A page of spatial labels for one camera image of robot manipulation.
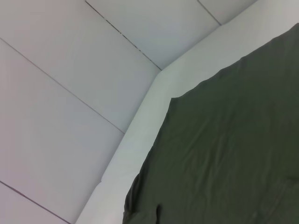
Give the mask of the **dark green FREE t-shirt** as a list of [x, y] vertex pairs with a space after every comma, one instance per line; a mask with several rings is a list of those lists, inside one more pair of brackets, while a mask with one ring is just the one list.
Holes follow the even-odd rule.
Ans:
[[299, 224], [299, 23], [171, 99], [122, 224]]

